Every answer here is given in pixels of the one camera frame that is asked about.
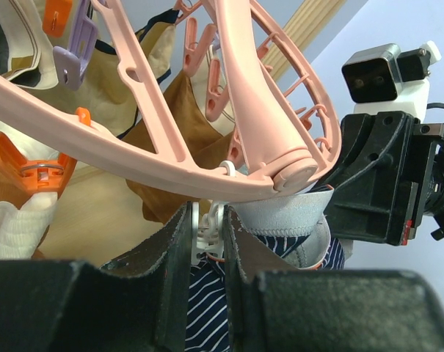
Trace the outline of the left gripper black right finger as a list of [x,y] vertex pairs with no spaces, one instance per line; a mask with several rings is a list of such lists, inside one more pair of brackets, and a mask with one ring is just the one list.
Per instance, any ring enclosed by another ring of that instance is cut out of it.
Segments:
[[246,230],[231,206],[223,219],[230,347],[233,351],[283,351],[283,314],[294,300],[294,267]]

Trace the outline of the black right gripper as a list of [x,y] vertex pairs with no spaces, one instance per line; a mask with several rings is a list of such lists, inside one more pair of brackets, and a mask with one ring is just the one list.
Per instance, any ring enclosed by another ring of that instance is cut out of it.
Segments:
[[325,210],[333,237],[402,246],[424,211],[444,124],[424,124],[402,111],[349,114],[342,149],[322,183],[334,193]]

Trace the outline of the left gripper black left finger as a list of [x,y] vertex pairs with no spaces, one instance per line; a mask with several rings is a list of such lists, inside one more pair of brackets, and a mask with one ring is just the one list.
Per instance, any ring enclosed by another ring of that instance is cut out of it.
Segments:
[[101,270],[125,281],[113,351],[182,351],[192,254],[192,205]]

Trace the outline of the white clothes clip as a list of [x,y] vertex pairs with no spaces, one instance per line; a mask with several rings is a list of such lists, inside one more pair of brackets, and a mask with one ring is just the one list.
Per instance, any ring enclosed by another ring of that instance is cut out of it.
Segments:
[[216,262],[225,261],[222,223],[227,204],[225,201],[213,201],[209,211],[200,219],[200,203],[191,203],[192,265],[198,265],[203,255]]

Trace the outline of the pink round clip hanger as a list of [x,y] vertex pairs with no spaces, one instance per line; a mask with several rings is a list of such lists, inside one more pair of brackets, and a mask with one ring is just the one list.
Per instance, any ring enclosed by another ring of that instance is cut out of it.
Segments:
[[[176,125],[120,1],[94,1],[119,59],[117,72],[142,113],[153,151],[131,146],[97,122],[83,123],[0,76],[0,120],[84,163],[126,179],[203,199],[244,202],[286,196],[334,166],[341,130],[318,76],[291,38],[256,1],[204,1],[212,22],[202,34],[188,18],[183,69],[194,75],[214,39],[220,57],[208,69],[205,118],[230,107],[228,159],[248,173],[199,167]],[[274,43],[288,60],[279,81],[262,58]]]

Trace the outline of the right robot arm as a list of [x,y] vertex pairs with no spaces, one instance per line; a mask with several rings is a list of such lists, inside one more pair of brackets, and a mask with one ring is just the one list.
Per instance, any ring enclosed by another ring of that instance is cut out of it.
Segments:
[[336,238],[404,246],[424,216],[444,238],[444,123],[427,124],[403,111],[349,114],[342,150],[320,179],[334,194],[325,215]]

